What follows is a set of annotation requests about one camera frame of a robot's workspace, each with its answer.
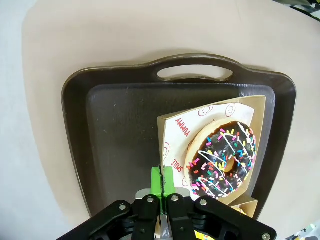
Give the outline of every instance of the donut hole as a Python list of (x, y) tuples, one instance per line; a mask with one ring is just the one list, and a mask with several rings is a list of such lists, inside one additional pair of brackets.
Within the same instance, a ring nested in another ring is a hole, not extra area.
[(226, 166), (225, 166), (225, 169), (224, 169), (224, 173), (225, 174), (230, 174), (232, 173), (234, 170), (236, 170), (238, 167), (238, 164), (235, 160), (234, 157), (228, 159), (228, 161), (226, 161)]

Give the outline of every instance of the chocolate icing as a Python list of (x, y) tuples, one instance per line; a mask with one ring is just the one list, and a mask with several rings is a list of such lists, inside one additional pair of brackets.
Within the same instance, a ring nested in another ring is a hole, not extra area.
[[(234, 164), (225, 172), (230, 158)], [(204, 139), (187, 166), (194, 194), (226, 197), (247, 179), (256, 160), (256, 137), (247, 125), (233, 121)]]

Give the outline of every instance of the tray handle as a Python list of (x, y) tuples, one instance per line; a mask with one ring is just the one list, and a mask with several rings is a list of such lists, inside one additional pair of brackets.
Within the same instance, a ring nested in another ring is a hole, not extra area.
[(224, 68), (232, 71), (232, 75), (225, 78), (224, 80), (215, 79), (213, 77), (205, 77), (208, 80), (213, 80), (217, 82), (224, 82), (229, 80), (235, 75), (239, 75), (241, 72), (246, 71), (247, 68), (241, 65), (239, 62), (234, 61), (230, 58), (214, 55), (214, 54), (203, 54), (203, 53), (188, 53), (169, 56), (161, 58), (157, 61), (151, 62), (148, 64), (148, 67), (151, 69), (152, 78), (156, 81), (168, 81), (162, 77), (158, 76), (158, 72), (172, 67), (179, 67), (185, 65), (208, 65)]

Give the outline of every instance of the chocolate frosted donut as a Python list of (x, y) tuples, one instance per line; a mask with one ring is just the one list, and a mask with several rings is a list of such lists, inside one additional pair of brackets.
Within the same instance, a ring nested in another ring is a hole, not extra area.
[(187, 151), (184, 174), (193, 194), (215, 199), (236, 191), (256, 160), (256, 137), (250, 127), (221, 119), (206, 126)]

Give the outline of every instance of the white table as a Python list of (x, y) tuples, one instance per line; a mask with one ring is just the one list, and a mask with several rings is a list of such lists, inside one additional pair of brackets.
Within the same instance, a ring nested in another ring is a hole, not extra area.
[[(16, 5), (15, 10), (21, 8), (19, 14), (24, 15), (28, 1), (21, 2), (25, 4)], [(297, 88), (292, 130), (259, 221), (284, 238), (319, 218), (319, 22), (271, 0), (41, 0), (23, 22), (21, 41), (22, 19), (14, 25), (15, 42), (7, 37), (14, 55), (8, 51), (5, 56), (11, 57), (13, 65), (0, 68), (4, 73), (1, 97), (5, 96), (8, 104), (14, 103), (12, 107), (5, 105), (0, 113), (0, 120), (8, 116), (11, 126), (0, 136), (5, 146), (0, 154), (8, 161), (3, 163), (0, 176), (8, 169), (19, 176), (27, 174), (19, 181), (5, 175), (14, 194), (2, 197), (2, 201), (14, 203), (24, 214), (11, 209), (5, 214), (11, 221), (19, 217), (36, 221), (31, 216), (36, 213), (45, 228), (50, 221), (43, 219), (58, 220), (63, 214), (70, 225), (62, 220), (54, 231), (57, 237), (89, 217), (74, 171), (61, 105), (63, 84), (72, 73), (85, 67), (144, 63), (182, 53), (222, 55), (292, 78)], [(12, 24), (6, 26), (4, 30), (10, 32)], [(14, 115), (12, 109), (23, 109), (23, 117)], [(25, 153), (32, 165), (22, 164)], [(19, 195), (21, 181), (25, 181), (24, 194), (30, 193), (30, 209), (12, 199)], [(1, 191), (10, 188), (0, 183)], [(61, 214), (41, 213), (41, 206), (33, 201), (41, 203), (44, 193), (45, 208), (61, 210)], [(15, 226), (23, 231), (21, 224), (18, 221)], [(7, 227), (0, 223), (0, 229)], [(37, 239), (33, 238), (35, 233), (28, 234), (26, 239)]]

